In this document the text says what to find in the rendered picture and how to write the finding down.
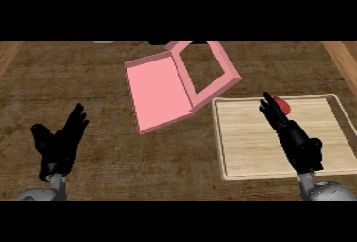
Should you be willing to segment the red bell pepper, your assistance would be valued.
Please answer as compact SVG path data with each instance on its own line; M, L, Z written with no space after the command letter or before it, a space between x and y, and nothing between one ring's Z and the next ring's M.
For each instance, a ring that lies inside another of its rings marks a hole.
M273 100L275 100L275 102L278 103L278 105L279 105L279 108L280 108L280 110L282 110L282 112L283 112L283 114L285 115L289 115L291 114L291 105L289 105L289 103L285 101L285 99L282 99L280 97L275 97L273 98Z

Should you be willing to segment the pink cardboard box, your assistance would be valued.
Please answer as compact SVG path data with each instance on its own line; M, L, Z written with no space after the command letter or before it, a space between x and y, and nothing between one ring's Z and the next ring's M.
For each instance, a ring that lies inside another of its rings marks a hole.
M170 41L165 52L124 63L139 134L193 116L195 112L242 80L218 41L208 41L223 75L195 90L182 59L192 41Z

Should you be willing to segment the pale wooden tray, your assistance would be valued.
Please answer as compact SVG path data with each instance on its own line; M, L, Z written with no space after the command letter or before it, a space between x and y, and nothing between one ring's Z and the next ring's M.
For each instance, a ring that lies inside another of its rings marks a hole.
M357 129L337 95L286 96L289 118L322 140L322 176L357 174ZM279 138L261 114L260 99L213 101L220 174L226 180L295 175Z

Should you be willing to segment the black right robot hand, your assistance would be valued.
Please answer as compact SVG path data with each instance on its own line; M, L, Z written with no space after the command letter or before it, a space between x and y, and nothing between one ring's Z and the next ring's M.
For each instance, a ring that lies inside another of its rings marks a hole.
M276 132L295 172L298 174L306 174L323 170L322 140L308 137L297 122L286 117L269 92L264 92L264 99L261 99L260 102L260 112L266 116L269 124Z

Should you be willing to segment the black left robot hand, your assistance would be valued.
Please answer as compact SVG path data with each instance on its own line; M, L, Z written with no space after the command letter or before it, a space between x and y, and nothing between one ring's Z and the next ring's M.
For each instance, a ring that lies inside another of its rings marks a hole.
M52 133L41 125L31 126L36 150L41 156L39 178L49 182L55 174L67 176L71 172L77 150L90 121L84 106L77 104L64 124L64 128Z

